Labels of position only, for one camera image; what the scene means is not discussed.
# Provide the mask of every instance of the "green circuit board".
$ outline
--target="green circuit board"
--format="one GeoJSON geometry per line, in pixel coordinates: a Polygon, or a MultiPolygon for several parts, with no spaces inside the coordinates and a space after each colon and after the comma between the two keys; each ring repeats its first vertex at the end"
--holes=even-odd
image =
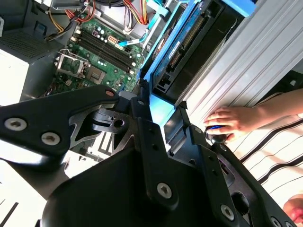
{"type": "MultiPolygon", "coordinates": [[[[80,30],[93,34],[95,37],[98,36],[98,39],[102,40],[103,42],[107,40],[106,45],[111,45],[118,51],[127,54],[129,58],[133,60],[135,66],[129,72],[123,71],[115,65],[103,60],[98,55],[95,55],[92,52],[81,47],[79,44],[77,44],[77,41],[73,42],[72,40],[70,40],[67,43],[67,49],[69,49],[71,53],[88,60],[92,67],[95,67],[105,73],[105,76],[100,84],[106,85],[117,92],[121,90],[132,91],[136,85],[137,73],[144,61],[144,57],[141,54],[141,47],[137,45],[130,45],[120,50],[121,47],[119,49],[115,45],[119,41],[125,40],[125,37],[122,34],[119,34],[107,27],[106,25],[102,24],[97,19],[92,19],[89,22],[83,23],[82,25],[80,25],[80,30]],[[109,36],[112,36],[117,39],[116,44],[109,42],[109,36]]],[[[79,68],[79,62],[65,58],[62,62],[61,68],[75,73],[79,68]]],[[[52,94],[96,85],[94,82],[86,78],[88,72],[89,68],[84,71],[83,74],[85,75],[85,78],[82,79],[70,75],[65,75],[61,72],[57,73],[54,77],[52,84],[54,88],[52,94]]]]}

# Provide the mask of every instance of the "finger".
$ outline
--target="finger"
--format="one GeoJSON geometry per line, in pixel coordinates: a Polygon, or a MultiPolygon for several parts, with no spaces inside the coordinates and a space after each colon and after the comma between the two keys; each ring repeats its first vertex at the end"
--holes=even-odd
{"type": "Polygon", "coordinates": [[[223,106],[223,107],[220,107],[219,109],[216,109],[215,113],[218,113],[218,112],[230,112],[230,111],[232,111],[230,107],[223,106]]]}
{"type": "Polygon", "coordinates": [[[230,135],[227,137],[225,143],[230,143],[230,142],[234,141],[235,139],[236,139],[235,134],[230,134],[230,135]]]}
{"type": "Polygon", "coordinates": [[[218,119],[218,118],[229,118],[232,117],[231,112],[216,112],[212,115],[210,115],[208,118],[206,118],[205,121],[210,121],[213,119],[218,119]]]}
{"type": "Polygon", "coordinates": [[[234,121],[231,118],[217,118],[209,121],[205,121],[203,125],[207,126],[215,126],[215,125],[232,125],[234,121]]]}
{"type": "Polygon", "coordinates": [[[209,129],[207,133],[210,135],[222,135],[222,134],[231,134],[233,133],[233,129],[231,126],[224,126],[219,129],[209,129]]]}

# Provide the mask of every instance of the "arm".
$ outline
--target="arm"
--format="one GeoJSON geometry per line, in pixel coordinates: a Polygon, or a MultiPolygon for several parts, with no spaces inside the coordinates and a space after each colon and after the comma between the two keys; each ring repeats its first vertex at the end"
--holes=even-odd
{"type": "Polygon", "coordinates": [[[274,97],[253,108],[223,107],[204,122],[204,126],[224,125],[210,134],[230,134],[227,142],[245,135],[284,116],[303,113],[303,89],[274,97]]]}

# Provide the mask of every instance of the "motherboard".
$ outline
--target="motherboard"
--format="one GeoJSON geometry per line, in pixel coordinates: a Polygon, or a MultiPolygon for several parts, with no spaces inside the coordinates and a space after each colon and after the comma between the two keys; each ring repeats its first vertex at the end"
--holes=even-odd
{"type": "Polygon", "coordinates": [[[141,47],[121,47],[124,35],[98,19],[76,27],[66,49],[60,50],[57,73],[44,96],[98,84],[116,92],[132,91],[144,61],[141,47]]]}

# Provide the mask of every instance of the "screw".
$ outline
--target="screw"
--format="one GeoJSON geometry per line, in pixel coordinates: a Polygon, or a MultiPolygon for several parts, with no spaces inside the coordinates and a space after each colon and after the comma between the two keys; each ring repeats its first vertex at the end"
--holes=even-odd
{"type": "Polygon", "coordinates": [[[288,221],[285,222],[286,227],[293,227],[292,224],[290,224],[288,221]]]}
{"type": "Polygon", "coordinates": [[[159,183],[157,185],[157,191],[165,199],[169,199],[172,196],[170,187],[165,183],[159,183]]]}
{"type": "Polygon", "coordinates": [[[145,105],[144,102],[141,101],[141,100],[138,100],[138,103],[139,103],[140,105],[145,105]]]}
{"type": "Polygon", "coordinates": [[[9,118],[4,122],[4,126],[13,131],[22,131],[27,127],[26,121],[21,118],[9,118]]]}
{"type": "Polygon", "coordinates": [[[195,127],[195,130],[200,134],[202,133],[201,129],[199,129],[198,127],[195,127]]]}
{"type": "Polygon", "coordinates": [[[233,214],[233,211],[224,204],[221,205],[221,212],[229,221],[233,221],[235,219],[235,215],[233,214]]]}
{"type": "Polygon", "coordinates": [[[280,222],[275,217],[271,217],[271,222],[274,224],[275,227],[282,227],[280,222]]]}
{"type": "Polygon", "coordinates": [[[46,132],[41,136],[41,140],[46,145],[54,146],[60,142],[60,136],[53,132],[46,132]]]}
{"type": "Polygon", "coordinates": [[[223,144],[220,144],[220,148],[224,151],[227,151],[226,147],[223,144]]]}
{"type": "Polygon", "coordinates": [[[106,94],[108,95],[108,96],[111,96],[111,97],[113,97],[115,94],[113,93],[113,92],[111,92],[111,91],[106,91],[106,94]]]}

